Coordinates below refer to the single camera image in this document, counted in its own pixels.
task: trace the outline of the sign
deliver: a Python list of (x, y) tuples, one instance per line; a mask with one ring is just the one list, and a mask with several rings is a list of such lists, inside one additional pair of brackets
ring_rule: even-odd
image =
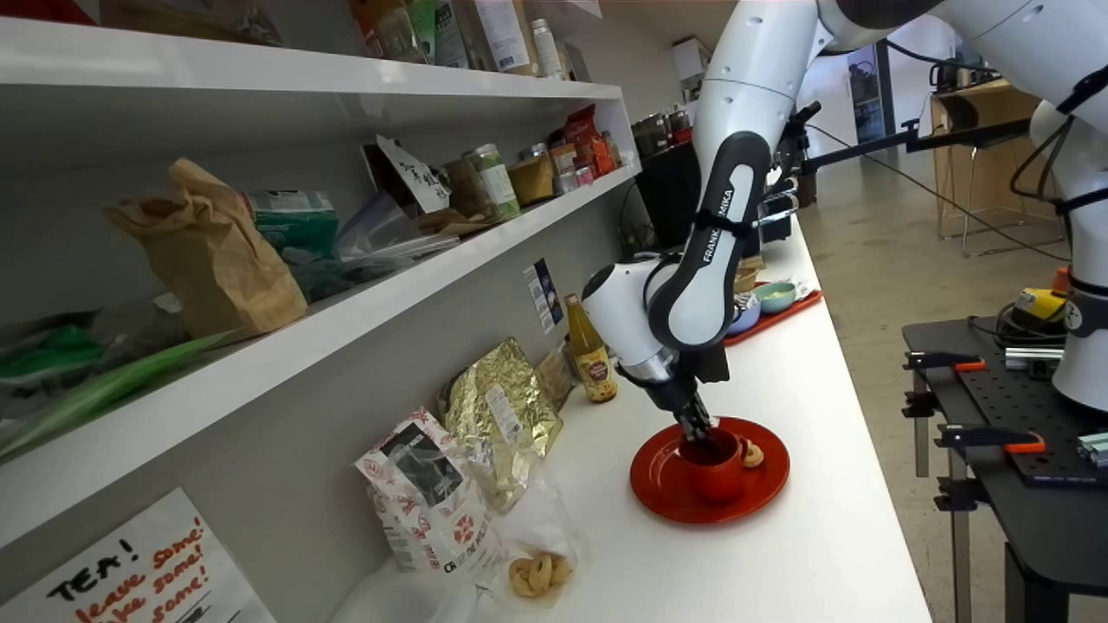
[(278, 623), (181, 489), (34, 580), (0, 618)]

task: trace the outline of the red round dish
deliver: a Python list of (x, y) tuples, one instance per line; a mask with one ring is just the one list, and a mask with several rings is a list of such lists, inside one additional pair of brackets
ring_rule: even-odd
[(747, 417), (722, 417), (722, 429), (760, 443), (766, 454), (763, 466), (743, 469), (746, 477), (743, 497), (735, 501), (698, 497), (688, 489), (688, 463), (679, 454), (684, 429), (669, 425), (657, 435), (651, 435), (631, 460), (631, 491), (638, 493), (638, 501), (662, 518), (698, 522), (698, 525), (735, 522), (766, 510), (789, 481), (785, 443), (774, 429), (763, 429)]

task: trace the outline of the white robotic arm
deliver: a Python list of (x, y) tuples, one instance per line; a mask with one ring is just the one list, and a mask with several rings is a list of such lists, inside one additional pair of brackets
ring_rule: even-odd
[(701, 379), (725, 379), (722, 337), (735, 315), (735, 266), (755, 242), (766, 173), (798, 108), (799, 78), (825, 47), (858, 47), (937, 11), (1030, 92), (1079, 117), (1058, 169), (1072, 196), (1087, 196), (1073, 220), (1073, 304), (1087, 337), (1072, 337), (1058, 388), (1108, 413), (1108, 0), (743, 0), (725, 23), (698, 108), (705, 169), (698, 220), (677, 264), (616, 264), (588, 280), (586, 307), (619, 371), (688, 439), (711, 432)]

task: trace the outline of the floor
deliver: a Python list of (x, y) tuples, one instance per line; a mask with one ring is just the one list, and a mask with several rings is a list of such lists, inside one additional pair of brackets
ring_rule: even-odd
[[(901, 371), (901, 325), (928, 319), (994, 315), (1024, 283), (1049, 283), (1062, 252), (1052, 217), (1030, 213), (1002, 234), (1045, 242), (1010, 244), (978, 220), (954, 217), (940, 234), (937, 196), (893, 169), (933, 181), (926, 154), (882, 154), (843, 163), (822, 173), (817, 203), (806, 208), (803, 234), (856, 373), (856, 388), (880, 450), (904, 535), (937, 623), (954, 623), (948, 518), (937, 512), (937, 474), (945, 454), (933, 454), (933, 477), (915, 477), (915, 435), (901, 416), (910, 376)], [(987, 510), (972, 512), (972, 623), (1005, 618), (1002, 528)], [(1108, 598), (1073, 598), (1073, 623), (1104, 623)]]

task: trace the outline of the brown paper bag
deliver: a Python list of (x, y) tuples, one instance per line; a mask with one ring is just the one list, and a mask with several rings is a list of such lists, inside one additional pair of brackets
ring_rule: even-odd
[(238, 190), (192, 160), (170, 167), (176, 196), (126, 202), (107, 217), (134, 234), (153, 274), (184, 304), (184, 325), (208, 332), (278, 332), (308, 312), (283, 260), (258, 230)]

